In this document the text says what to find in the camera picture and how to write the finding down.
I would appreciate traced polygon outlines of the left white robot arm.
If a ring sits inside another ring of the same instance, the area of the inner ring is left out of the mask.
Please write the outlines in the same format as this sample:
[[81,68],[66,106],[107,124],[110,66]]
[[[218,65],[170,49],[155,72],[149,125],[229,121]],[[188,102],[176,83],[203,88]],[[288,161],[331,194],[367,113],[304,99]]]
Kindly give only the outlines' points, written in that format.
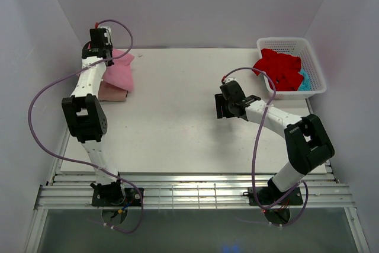
[[126,197],[121,181],[114,178],[118,172],[106,161],[102,151],[102,138],[107,133],[107,118],[98,99],[102,77],[113,64],[111,29],[96,26],[90,29],[90,41],[82,49],[82,67],[78,83],[70,95],[62,99],[62,109],[71,136],[77,138],[85,149],[96,175],[91,184],[95,202],[119,205]]

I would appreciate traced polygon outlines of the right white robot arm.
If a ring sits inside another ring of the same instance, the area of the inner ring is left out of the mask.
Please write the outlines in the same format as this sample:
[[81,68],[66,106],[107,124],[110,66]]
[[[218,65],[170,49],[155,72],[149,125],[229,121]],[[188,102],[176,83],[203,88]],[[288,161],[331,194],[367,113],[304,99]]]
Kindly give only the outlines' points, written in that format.
[[224,80],[220,90],[215,96],[217,118],[237,117],[258,123],[259,130],[267,128],[285,140],[288,161],[266,187],[252,187],[255,204],[287,203],[301,180],[334,156],[335,149],[318,116],[298,116],[271,107],[255,95],[247,97],[233,78]]

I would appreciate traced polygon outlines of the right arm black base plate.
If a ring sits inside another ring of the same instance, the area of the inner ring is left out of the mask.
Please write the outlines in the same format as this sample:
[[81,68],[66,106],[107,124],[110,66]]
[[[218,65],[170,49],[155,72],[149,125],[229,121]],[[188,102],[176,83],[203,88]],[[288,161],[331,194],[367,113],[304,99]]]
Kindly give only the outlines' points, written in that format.
[[[263,206],[269,206],[281,197],[281,194],[276,195],[272,193],[268,187],[257,187],[256,190],[258,200]],[[247,191],[243,192],[242,196],[247,197],[249,199],[250,206],[258,205],[253,195],[252,187],[249,187]],[[285,199],[278,203],[278,206],[301,205],[303,205],[303,198],[301,196],[301,191],[299,187],[295,188]]]

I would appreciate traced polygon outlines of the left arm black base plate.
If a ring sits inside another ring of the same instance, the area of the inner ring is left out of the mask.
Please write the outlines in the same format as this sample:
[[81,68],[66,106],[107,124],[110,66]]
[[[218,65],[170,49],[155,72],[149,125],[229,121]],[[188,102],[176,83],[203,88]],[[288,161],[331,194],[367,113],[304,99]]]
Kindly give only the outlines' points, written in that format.
[[94,188],[91,206],[94,207],[124,207],[141,206],[144,188],[137,191],[134,187],[102,185]]

